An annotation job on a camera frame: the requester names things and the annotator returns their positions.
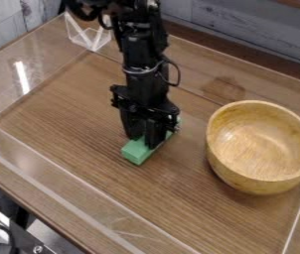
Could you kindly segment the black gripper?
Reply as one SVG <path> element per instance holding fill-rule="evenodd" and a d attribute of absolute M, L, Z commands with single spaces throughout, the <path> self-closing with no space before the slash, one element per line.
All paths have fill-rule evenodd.
<path fill-rule="evenodd" d="M 153 150 L 179 128 L 179 109 L 168 99 L 168 67 L 123 67 L 125 84 L 113 84 L 111 105 L 119 110 L 121 125 L 129 140 L 144 132 L 144 145 Z"/>

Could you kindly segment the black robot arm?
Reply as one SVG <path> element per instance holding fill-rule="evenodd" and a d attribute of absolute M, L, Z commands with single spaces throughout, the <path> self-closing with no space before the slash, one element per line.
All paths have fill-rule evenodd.
<path fill-rule="evenodd" d="M 179 115 L 168 99 L 168 90 L 179 83 L 168 76 L 174 63 L 164 56 L 168 35 L 160 1 L 64 0 L 64 5 L 77 18 L 97 21 L 113 33 L 125 83 L 109 87 L 111 105 L 119 110 L 127 138 L 155 149 L 176 128 Z"/>

